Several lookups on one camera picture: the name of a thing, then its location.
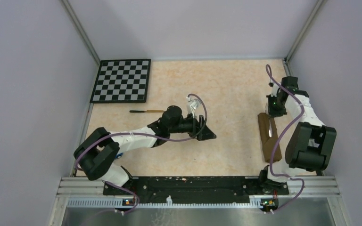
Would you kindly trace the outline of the brown cloth napkin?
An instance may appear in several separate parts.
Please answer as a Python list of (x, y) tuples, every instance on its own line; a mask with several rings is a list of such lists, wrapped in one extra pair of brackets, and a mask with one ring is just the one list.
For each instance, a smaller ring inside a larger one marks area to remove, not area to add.
[(270, 163), (274, 145), (279, 138), (276, 123), (266, 113), (259, 113), (257, 118), (263, 158), (266, 163)]

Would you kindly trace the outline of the knife with wooden handle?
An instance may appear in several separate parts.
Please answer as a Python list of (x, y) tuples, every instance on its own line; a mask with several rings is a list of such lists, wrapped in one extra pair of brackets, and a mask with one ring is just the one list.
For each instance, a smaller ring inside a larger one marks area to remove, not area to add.
[(164, 110), (130, 110), (130, 113), (163, 113)]

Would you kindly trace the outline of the silver metal fork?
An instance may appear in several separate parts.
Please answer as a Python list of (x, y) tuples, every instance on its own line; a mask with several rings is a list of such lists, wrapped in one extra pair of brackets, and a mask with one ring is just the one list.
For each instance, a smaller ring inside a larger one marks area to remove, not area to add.
[(269, 129), (268, 129), (268, 134), (269, 134), (269, 137), (272, 137), (272, 136), (273, 136), (272, 123), (271, 123), (271, 120), (269, 120)]

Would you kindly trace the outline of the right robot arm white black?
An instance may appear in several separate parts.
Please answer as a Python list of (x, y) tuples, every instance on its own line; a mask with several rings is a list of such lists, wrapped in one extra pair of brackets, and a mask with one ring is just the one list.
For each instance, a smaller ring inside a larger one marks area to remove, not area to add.
[[(266, 112), (259, 113), (258, 125), (264, 160), (257, 187), (263, 194), (286, 187), (290, 176), (304, 171), (323, 171), (328, 167), (337, 131), (326, 126), (311, 106), (309, 95), (298, 87), (298, 79), (288, 76), (280, 83), (271, 81)], [(275, 118), (290, 114), (295, 130), (285, 153), (281, 154), (280, 134)]]

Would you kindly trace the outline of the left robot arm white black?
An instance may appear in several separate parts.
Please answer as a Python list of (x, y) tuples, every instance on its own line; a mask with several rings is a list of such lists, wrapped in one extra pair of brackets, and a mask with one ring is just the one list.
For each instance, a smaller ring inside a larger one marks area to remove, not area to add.
[(198, 141), (217, 138), (206, 126), (202, 115), (195, 118), (189, 113), (183, 117), (181, 108), (172, 105), (157, 121), (141, 129), (124, 132), (109, 132), (104, 127), (95, 129), (75, 150), (76, 166), (88, 180), (108, 182), (120, 194), (128, 194), (132, 190), (131, 176), (125, 168), (114, 163), (117, 156), (139, 148), (161, 146), (173, 133), (187, 133)]

